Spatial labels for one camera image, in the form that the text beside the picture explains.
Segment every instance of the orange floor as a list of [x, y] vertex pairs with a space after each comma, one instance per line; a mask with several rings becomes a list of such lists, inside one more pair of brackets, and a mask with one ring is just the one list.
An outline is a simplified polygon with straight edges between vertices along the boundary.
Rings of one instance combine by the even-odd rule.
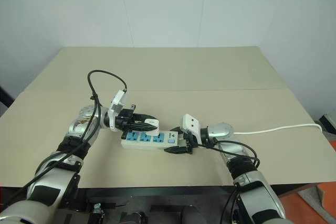
[[298, 194], [281, 197], [286, 218], [294, 224], [328, 224]]
[[[336, 141], [330, 142], [336, 150]], [[322, 183], [318, 185], [325, 191], [323, 205], [333, 216], [336, 215], [336, 182]], [[291, 194], [281, 197], [281, 202], [285, 208], [286, 218], [294, 224], [328, 224], [308, 203], [298, 194]]]

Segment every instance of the power strip switch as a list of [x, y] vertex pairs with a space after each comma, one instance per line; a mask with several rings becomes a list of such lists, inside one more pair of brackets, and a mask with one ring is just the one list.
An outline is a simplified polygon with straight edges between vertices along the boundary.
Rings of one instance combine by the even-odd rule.
[[149, 136], [145, 132], [132, 131], [121, 140], [125, 149], [163, 150], [177, 146], [178, 132], [160, 131], [158, 136]]

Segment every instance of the beige tabletop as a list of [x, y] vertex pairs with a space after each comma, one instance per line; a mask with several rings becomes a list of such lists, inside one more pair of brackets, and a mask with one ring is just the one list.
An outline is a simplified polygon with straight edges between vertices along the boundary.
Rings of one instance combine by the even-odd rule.
[[[65, 48], [0, 118], [2, 186], [30, 180], [80, 109], [92, 103], [86, 83], [92, 69], [121, 75], [129, 86], [127, 106], [136, 104], [138, 113], [158, 118], [161, 130], [178, 126], [185, 113], [202, 126], [227, 122], [240, 132], [312, 123], [256, 47]], [[120, 83], [103, 74], [92, 79], [101, 102], [108, 105]], [[217, 152], [126, 150], [120, 135], [100, 131], [85, 158], [80, 187], [232, 184]], [[270, 184], [336, 180], [335, 152], [316, 127], [238, 138], [257, 151], [259, 169]]]

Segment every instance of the white wall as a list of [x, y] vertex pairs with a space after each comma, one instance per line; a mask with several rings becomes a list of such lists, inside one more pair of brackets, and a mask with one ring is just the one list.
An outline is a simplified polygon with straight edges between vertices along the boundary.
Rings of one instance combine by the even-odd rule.
[[336, 0], [282, 0], [261, 51], [313, 118], [336, 107]]
[[[333, 73], [327, 76], [321, 65], [314, 73], [318, 81], [307, 85], [303, 74], [307, 77], [310, 71], [305, 70], [317, 56], [298, 47], [310, 46], [309, 51], [319, 52], [328, 62], [325, 66], [331, 64], [334, 48], [323, 47], [323, 42], [327, 45], [335, 33], [336, 5], [334, 0], [323, 1], [325, 20], [320, 26], [319, 0], [305, 0], [297, 12], [300, 0], [0, 0], [0, 85], [16, 97], [64, 46], [257, 45], [306, 109], [317, 116], [336, 106], [327, 88], [315, 85], [327, 78], [330, 82]], [[291, 12], [296, 13], [294, 21], [283, 14]], [[287, 33], [294, 31], [288, 41]], [[325, 33], [327, 41], [321, 38]], [[287, 65], [298, 67], [287, 69]], [[317, 108], [318, 99], [329, 106]]]

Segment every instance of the black cable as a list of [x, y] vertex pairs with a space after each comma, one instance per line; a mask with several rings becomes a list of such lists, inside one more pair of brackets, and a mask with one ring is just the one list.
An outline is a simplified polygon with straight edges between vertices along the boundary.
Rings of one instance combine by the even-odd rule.
[[212, 150], [217, 151], [217, 152], [221, 152], [221, 153], [224, 153], [224, 154], [228, 154], [228, 155], [233, 155], [233, 156], [239, 156], [239, 157], [250, 158], [250, 159], [252, 159], [252, 160], [256, 160], [257, 162], [260, 163], [260, 160], [259, 160], [258, 157], [250, 157], [250, 156], [240, 155], [240, 154], [233, 153], [233, 152], [226, 152], [226, 151], [223, 151], [223, 150], [220, 150], [220, 149], [217, 149], [217, 148], [207, 147], [207, 146], [204, 145], [204, 144], [197, 144], [197, 145], [198, 145], [198, 146], [201, 146], [201, 147], [204, 147], [204, 148], [207, 148], [207, 149], [212, 149]]
[[124, 91], [125, 93], [127, 92], [127, 84], [126, 84], [126, 82], [125, 82], [123, 79], [121, 79], [119, 76], [117, 76], [117, 75], [114, 74], [114, 73], [110, 73], [110, 72], [107, 72], [107, 71], [104, 71], [104, 70], [97, 70], [97, 69], [96, 69], [96, 70], [92, 70], [92, 71], [90, 71], [90, 72], [88, 73], [88, 82], [89, 82], [89, 85], [90, 85], [90, 88], [91, 88], [91, 91], [92, 91], [92, 95], [97, 94], [96, 91], [95, 91], [95, 89], [94, 89], [94, 87], [93, 87], [93, 85], [92, 85], [92, 83], [91, 83], [91, 79], [90, 79], [90, 77], [91, 77], [91, 75], [92, 75], [93, 73], [106, 73], [106, 74], [109, 74], [109, 75], [111, 75], [111, 76], [116, 77], [118, 80], [120, 80], [120, 81], [124, 84], [125, 88], [123, 89], [123, 91]]
[[230, 211], [230, 223], [232, 223], [232, 220], [233, 220], [233, 210], [235, 208], [235, 205], [236, 205], [236, 201], [238, 199], [238, 195], [239, 194], [236, 194], [236, 197], [234, 198], [233, 202], [232, 202], [232, 206], [231, 206], [231, 211]]
[[232, 191], [232, 193], [230, 194], [229, 198], [227, 199], [227, 202], [226, 202], [226, 204], [225, 204], [225, 206], [224, 206], [224, 208], [223, 208], [223, 211], [222, 211], [222, 214], [221, 214], [221, 217], [220, 217], [221, 219], [220, 219], [220, 221], [219, 221], [219, 224], [222, 224], [222, 223], [223, 223], [225, 210], [226, 210], [227, 206], [229, 205], [229, 202], [230, 202], [232, 196], [233, 196], [234, 194], [236, 194], [236, 193], [237, 193], [237, 190], [234, 189], [234, 190]]
[[[237, 142], [237, 141], [230, 141], [230, 140], [220, 140], [220, 141], [218, 141], [216, 138], [215, 138], [215, 141], [216, 141], [215, 144], [217, 144], [217, 143], [231, 143], [231, 144], [238, 144], [238, 145], [244, 146], [244, 147], [248, 148], [254, 154], [254, 157], [256, 157], [256, 158], [258, 157], [257, 152], [252, 147], [248, 146], [247, 144]], [[258, 168], [259, 165], [260, 165], [260, 160], [255, 159], [253, 164], [256, 166], [256, 168]]]
[[178, 127], [175, 127], [175, 128], [173, 128], [173, 129], [171, 129], [170, 131], [177, 131], [178, 132], [178, 134], [182, 134], [183, 133], [183, 131], [181, 131], [181, 128], [178, 126]]
[[38, 167], [37, 167], [37, 169], [36, 169], [36, 171], [35, 171], [35, 174], [37, 174], [37, 172], [41, 169], [41, 167], [43, 166], [43, 164], [44, 164], [45, 162], [47, 162], [48, 160], [50, 160], [50, 159], [52, 159], [52, 158], [54, 158], [54, 157], [56, 157], [56, 156], [58, 156], [58, 155], [64, 154], [64, 153], [66, 153], [66, 152], [67, 152], [67, 151], [56, 152], [56, 153], [51, 154], [50, 156], [46, 157], [46, 158], [45, 158], [45, 159], [38, 165]]

